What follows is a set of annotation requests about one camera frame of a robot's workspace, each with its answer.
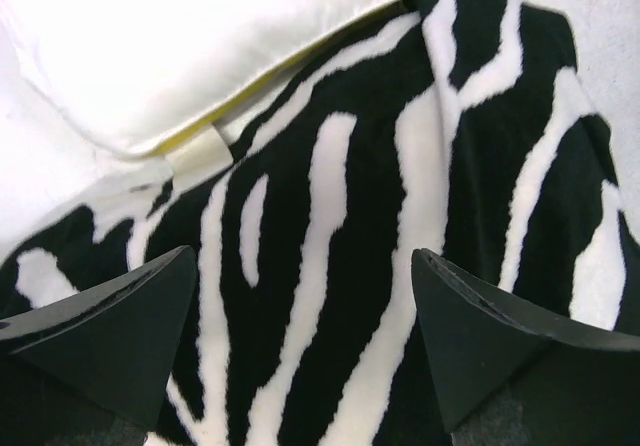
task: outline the white object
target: white object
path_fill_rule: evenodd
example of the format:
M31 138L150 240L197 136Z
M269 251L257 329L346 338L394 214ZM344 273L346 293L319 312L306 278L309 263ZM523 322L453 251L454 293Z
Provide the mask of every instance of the white object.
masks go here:
M397 0L0 0L22 74L81 135L135 157Z

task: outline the zebra print garment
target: zebra print garment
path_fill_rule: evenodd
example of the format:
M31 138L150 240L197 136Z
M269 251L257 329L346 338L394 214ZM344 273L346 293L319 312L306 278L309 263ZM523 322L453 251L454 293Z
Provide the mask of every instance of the zebra print garment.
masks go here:
M9 316L194 248L197 296L148 445L446 444L415 248L640 333L638 246L565 19L520 0L409 4L297 73L228 168L85 196L6 255Z

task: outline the fabric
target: fabric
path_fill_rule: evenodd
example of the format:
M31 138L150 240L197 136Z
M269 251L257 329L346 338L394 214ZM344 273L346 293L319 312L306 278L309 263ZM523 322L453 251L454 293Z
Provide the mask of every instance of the fabric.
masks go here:
M22 74L72 126L137 157L396 1L0 0L0 21Z
M298 73L232 166L80 197L5 257L8 316L195 249L197 301L149 446L447 444L416 248L640 333L638 245L566 20L520 0L408 4Z

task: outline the white surface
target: white surface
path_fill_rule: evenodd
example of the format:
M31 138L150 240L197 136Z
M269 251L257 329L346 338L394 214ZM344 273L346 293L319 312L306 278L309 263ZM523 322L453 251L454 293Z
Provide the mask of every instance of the white surface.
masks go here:
M395 1L0 0L0 20L83 137L139 157Z
M586 87L614 130L623 201L637 234L640 0L532 1L569 13ZM75 136L20 80L16 59L0 29L0 243L25 234L52 208L118 170L119 165Z

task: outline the zebra print fabric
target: zebra print fabric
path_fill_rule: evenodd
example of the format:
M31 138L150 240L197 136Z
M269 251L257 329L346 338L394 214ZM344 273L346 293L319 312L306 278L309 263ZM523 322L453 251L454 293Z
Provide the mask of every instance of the zebra print fabric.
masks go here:
M520 0L409 6L305 66L230 167L80 198L6 256L10 316L194 248L196 300L149 446L447 444L416 248L640 333L638 246L565 19Z

